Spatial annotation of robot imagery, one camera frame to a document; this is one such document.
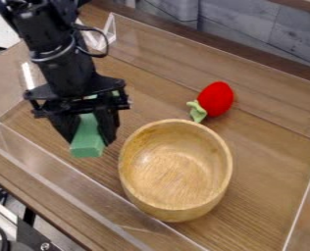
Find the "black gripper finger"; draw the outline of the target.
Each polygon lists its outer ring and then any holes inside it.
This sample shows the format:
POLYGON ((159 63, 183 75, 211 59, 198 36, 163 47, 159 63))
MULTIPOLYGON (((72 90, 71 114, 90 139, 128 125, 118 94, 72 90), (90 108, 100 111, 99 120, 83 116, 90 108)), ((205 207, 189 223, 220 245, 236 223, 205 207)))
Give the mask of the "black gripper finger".
POLYGON ((115 133, 119 127, 119 117, 115 110, 106 108, 94 111, 96 119, 96 130, 104 145, 108 145, 116 138, 115 133))
POLYGON ((71 142, 80 123, 78 115, 49 115, 48 121, 67 142, 71 142))

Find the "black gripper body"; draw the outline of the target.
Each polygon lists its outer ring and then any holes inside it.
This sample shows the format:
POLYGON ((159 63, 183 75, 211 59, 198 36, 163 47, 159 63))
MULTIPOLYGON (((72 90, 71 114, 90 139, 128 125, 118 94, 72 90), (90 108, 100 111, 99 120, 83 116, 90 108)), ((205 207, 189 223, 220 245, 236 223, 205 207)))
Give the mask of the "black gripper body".
POLYGON ((103 57, 78 42, 29 48, 31 62, 44 77, 44 84, 24 92, 36 118, 74 119, 87 113, 114 117, 130 108, 124 80, 95 71, 92 58, 103 57))

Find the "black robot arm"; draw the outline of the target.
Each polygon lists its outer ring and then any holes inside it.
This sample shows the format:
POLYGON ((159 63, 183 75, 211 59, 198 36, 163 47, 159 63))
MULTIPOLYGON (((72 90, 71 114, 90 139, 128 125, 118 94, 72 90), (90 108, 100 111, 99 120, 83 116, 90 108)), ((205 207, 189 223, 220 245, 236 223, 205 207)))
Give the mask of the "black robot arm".
POLYGON ((24 92, 36 118, 49 120, 66 141, 75 138, 80 115, 94 115, 104 144, 115 140, 120 110, 130 108, 120 78, 100 75, 92 60, 107 56, 88 51, 76 23, 79 8, 91 0, 0 0, 0 16, 25 42, 31 62, 45 83, 24 92))

